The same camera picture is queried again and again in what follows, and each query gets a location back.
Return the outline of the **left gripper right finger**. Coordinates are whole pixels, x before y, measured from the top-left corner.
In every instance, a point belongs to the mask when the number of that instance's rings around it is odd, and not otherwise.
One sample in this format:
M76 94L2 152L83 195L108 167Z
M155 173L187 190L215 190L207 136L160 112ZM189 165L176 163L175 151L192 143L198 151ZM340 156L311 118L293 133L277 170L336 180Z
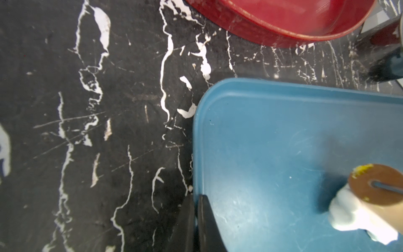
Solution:
M198 198L197 221L199 250L201 252L227 252L207 195L200 195Z

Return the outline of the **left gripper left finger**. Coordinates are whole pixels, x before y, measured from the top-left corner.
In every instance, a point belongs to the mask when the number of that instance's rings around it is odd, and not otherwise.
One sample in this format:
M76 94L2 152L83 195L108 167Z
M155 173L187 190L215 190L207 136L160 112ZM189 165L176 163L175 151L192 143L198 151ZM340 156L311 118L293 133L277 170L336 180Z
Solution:
M166 252L193 252L195 235L195 203L187 195L182 203Z

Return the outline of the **wooden double roller pin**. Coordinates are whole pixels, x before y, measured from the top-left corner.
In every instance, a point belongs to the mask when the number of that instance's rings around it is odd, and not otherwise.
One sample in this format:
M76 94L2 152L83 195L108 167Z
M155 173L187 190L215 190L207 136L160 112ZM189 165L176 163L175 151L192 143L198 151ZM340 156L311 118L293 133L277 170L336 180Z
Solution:
M382 164L367 164L354 168L347 181L367 208L403 232L402 172Z

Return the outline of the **round metal cutter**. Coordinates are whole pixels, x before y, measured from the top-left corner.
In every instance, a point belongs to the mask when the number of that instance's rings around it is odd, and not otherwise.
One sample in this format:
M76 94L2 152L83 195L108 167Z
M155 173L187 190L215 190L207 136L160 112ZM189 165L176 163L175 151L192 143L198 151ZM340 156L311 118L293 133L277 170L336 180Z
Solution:
M383 22L360 34L355 43L359 75L373 82L403 77L403 16Z

